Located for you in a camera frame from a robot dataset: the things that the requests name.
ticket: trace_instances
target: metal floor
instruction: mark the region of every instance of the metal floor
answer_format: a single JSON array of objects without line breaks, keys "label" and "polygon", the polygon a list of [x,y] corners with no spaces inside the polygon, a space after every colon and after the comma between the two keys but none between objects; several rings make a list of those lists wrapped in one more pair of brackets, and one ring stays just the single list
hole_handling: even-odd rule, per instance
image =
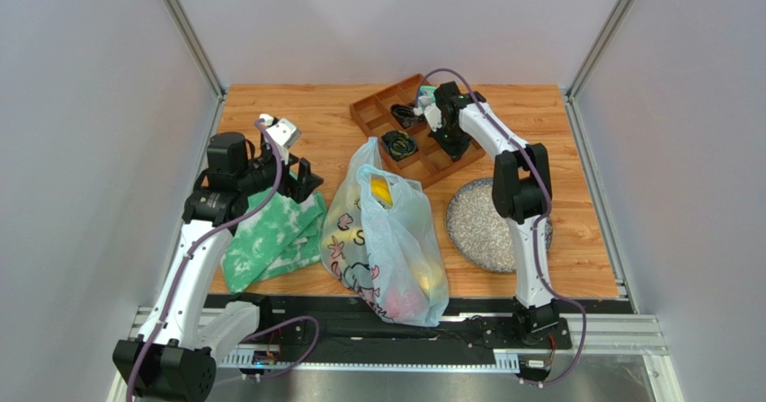
[{"label": "metal floor", "polygon": [[[571,357],[557,356],[561,373]],[[261,383],[231,381],[236,370],[218,370],[211,402],[302,401],[654,401],[640,355],[584,356],[564,382],[546,389],[522,386],[512,375],[464,372],[293,371]]]}]

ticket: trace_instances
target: yellow fruit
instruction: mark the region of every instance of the yellow fruit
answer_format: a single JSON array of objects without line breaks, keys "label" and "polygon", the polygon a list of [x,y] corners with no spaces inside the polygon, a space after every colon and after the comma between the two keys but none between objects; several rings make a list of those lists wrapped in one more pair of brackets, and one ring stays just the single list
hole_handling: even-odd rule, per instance
[{"label": "yellow fruit", "polygon": [[394,201],[391,200],[391,191],[388,189],[388,183],[385,180],[372,179],[370,189],[374,195],[385,201],[386,204],[389,206],[394,205]]}]

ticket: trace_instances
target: speckled plate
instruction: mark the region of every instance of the speckled plate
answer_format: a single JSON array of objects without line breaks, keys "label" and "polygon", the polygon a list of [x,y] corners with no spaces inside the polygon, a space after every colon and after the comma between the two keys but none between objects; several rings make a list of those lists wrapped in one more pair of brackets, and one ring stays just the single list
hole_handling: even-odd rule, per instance
[{"label": "speckled plate", "polygon": [[[460,188],[447,207],[447,234],[471,263],[489,272],[516,271],[511,233],[492,203],[492,179],[478,179]],[[545,226],[545,248],[553,240],[550,219]]]}]

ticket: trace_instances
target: brown wooden tray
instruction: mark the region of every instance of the brown wooden tray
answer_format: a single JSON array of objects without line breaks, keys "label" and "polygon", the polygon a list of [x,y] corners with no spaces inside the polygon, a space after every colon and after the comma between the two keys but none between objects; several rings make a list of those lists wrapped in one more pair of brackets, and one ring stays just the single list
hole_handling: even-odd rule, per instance
[{"label": "brown wooden tray", "polygon": [[395,103],[407,105],[414,101],[415,90],[422,79],[423,76],[420,74],[411,76],[376,94],[352,103],[350,110],[352,119],[368,137],[381,138],[390,130],[403,130],[414,138],[415,143],[417,143],[417,152],[401,161],[395,161],[383,147],[383,141],[379,139],[380,156],[391,172],[408,179],[417,180],[425,189],[477,161],[484,156],[485,152],[472,139],[471,145],[463,157],[453,162],[450,156],[439,147],[439,143],[428,136],[428,133],[431,132],[428,123],[424,121],[411,128],[402,128],[402,125],[391,114],[391,105]]}]

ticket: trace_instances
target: white wall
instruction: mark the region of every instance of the white wall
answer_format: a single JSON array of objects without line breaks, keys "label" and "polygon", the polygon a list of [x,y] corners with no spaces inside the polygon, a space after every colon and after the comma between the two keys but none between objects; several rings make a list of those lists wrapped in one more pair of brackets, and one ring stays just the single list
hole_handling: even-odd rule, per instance
[{"label": "white wall", "polygon": [[181,0],[225,85],[570,85],[617,0]]},{"label": "white wall", "polygon": [[214,111],[162,0],[0,0],[2,400],[106,398]]},{"label": "white wall", "polygon": [[580,99],[690,401],[763,400],[766,0],[636,0]]}]

